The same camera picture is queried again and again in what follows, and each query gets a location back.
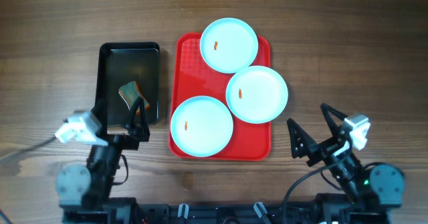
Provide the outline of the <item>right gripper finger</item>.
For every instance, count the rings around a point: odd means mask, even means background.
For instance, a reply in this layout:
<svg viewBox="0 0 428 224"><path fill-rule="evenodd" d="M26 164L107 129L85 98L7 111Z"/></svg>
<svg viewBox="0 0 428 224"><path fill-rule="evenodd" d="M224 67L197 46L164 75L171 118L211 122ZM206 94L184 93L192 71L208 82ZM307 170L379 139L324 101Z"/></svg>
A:
<svg viewBox="0 0 428 224"><path fill-rule="evenodd" d="M336 117L337 119L344 121L344 119L347 117L346 114L336 110L335 108L331 107L330 105L326 103L322 103L320 105L320 109L322 111L322 114L326 120L326 123L330 129L330 132L332 133L333 137L337 138L340 134L340 127L336 124L333 117Z"/></svg>
<svg viewBox="0 0 428 224"><path fill-rule="evenodd" d="M316 141L293 119L289 118L287 125L290 133L292 158L304 156L311 158L318 150Z"/></svg>

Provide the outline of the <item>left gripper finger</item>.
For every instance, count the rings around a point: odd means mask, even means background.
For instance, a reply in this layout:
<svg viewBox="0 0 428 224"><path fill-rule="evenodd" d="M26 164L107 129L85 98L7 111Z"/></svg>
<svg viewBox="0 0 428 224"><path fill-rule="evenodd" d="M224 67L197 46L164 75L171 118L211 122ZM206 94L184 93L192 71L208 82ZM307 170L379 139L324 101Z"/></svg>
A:
<svg viewBox="0 0 428 224"><path fill-rule="evenodd" d="M107 135L107 101L105 99L99 99L96 101L91 112L95 115L98 121L101 123L100 136Z"/></svg>
<svg viewBox="0 0 428 224"><path fill-rule="evenodd" d="M131 106L128 114L128 122L125 125L128 134L137 140L149 140L150 130L144 109L144 99L137 98Z"/></svg>

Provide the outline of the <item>orange green sponge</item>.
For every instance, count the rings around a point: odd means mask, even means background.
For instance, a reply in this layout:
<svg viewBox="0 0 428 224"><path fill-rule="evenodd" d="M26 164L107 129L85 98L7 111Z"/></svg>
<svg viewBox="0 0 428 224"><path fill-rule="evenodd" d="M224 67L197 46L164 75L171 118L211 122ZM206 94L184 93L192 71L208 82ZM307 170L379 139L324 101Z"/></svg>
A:
<svg viewBox="0 0 428 224"><path fill-rule="evenodd" d="M126 102L128 109L130 110L132 105L136 100L142 98L144 100L144 109L147 110L150 108L150 104L143 96L140 88L136 81L129 82L123 86L121 86L118 90L120 97Z"/></svg>

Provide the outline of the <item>white plate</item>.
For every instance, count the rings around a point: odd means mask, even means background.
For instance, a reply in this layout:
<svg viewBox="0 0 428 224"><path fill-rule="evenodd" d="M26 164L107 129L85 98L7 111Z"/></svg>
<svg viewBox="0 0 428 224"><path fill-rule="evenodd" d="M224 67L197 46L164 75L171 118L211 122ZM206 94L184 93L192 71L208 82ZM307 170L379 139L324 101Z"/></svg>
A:
<svg viewBox="0 0 428 224"><path fill-rule="evenodd" d="M178 148L194 157L221 152L231 140L233 119L228 108L210 96L195 96L173 112L170 133Z"/></svg>
<svg viewBox="0 0 428 224"><path fill-rule="evenodd" d="M246 22L226 17L210 23L199 42L205 63L217 72L234 74L250 66L258 53L255 31Z"/></svg>
<svg viewBox="0 0 428 224"><path fill-rule="evenodd" d="M288 102L288 87L275 70L250 66L229 80L225 97L230 111L240 120L262 124L277 118Z"/></svg>

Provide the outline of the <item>white plate top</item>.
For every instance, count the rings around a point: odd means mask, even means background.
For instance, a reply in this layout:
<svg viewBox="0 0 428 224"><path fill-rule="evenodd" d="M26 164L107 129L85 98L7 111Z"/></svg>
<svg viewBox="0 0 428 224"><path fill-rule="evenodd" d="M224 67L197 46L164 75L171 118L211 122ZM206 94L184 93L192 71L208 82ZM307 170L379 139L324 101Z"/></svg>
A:
<svg viewBox="0 0 428 224"><path fill-rule="evenodd" d="M205 63L217 72L234 74L250 66L258 53L255 31L246 22L226 17L210 23L199 42Z"/></svg>

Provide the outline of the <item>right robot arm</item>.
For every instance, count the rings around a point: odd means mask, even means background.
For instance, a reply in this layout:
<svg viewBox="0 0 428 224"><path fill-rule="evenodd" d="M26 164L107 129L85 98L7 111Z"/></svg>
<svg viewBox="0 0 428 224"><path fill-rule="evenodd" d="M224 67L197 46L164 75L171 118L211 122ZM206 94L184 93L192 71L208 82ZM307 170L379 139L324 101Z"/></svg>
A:
<svg viewBox="0 0 428 224"><path fill-rule="evenodd" d="M292 157L308 157L307 165L324 166L297 180L284 197L287 204L292 191L311 176L330 171L351 203L369 211L387 211L401 206L405 176L397 167L374 162L365 166L352 151L362 150L368 140L370 122L364 114L347 116L323 103L320 106L332 136L317 143L293 119L287 120Z"/></svg>

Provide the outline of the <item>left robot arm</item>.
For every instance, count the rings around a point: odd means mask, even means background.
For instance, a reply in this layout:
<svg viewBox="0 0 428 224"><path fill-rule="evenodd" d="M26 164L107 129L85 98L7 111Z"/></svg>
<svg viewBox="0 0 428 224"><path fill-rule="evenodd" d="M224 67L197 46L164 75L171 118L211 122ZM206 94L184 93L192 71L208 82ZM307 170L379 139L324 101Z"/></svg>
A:
<svg viewBox="0 0 428 224"><path fill-rule="evenodd" d="M144 99L138 97L132 104L126 134L107 133L107 103L100 100L87 112L76 112L60 127L55 137L62 143L76 140L91 146L85 165L73 164L61 170L56 178L56 191L63 210L95 210L107 202L113 186L126 181L115 181L122 160L128 166L123 150L138 150L141 142L150 138L144 110Z"/></svg>

